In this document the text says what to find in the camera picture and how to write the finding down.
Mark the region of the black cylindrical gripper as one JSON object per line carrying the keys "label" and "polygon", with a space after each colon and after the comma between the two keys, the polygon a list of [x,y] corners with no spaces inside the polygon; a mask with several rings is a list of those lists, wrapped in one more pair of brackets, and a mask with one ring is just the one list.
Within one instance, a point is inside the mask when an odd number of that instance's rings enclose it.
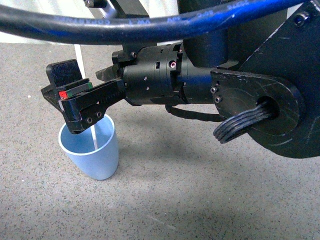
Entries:
{"label": "black cylindrical gripper", "polygon": [[80,134],[96,124],[110,106],[124,98],[132,106],[176,106],[188,102],[184,82],[179,79],[181,42],[144,47],[133,61],[116,60],[120,53],[112,54],[112,66],[95,73],[105,83],[60,101],[61,113],[72,134]]}

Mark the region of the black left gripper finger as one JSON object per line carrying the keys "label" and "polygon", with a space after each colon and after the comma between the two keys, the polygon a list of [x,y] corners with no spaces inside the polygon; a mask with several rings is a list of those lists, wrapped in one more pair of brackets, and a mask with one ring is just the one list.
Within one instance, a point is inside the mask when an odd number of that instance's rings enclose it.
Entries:
{"label": "black left gripper finger", "polygon": [[41,89],[41,93],[57,110],[60,100],[69,99],[93,88],[88,78],[83,78],[76,59],[51,63],[46,67],[50,84]]}

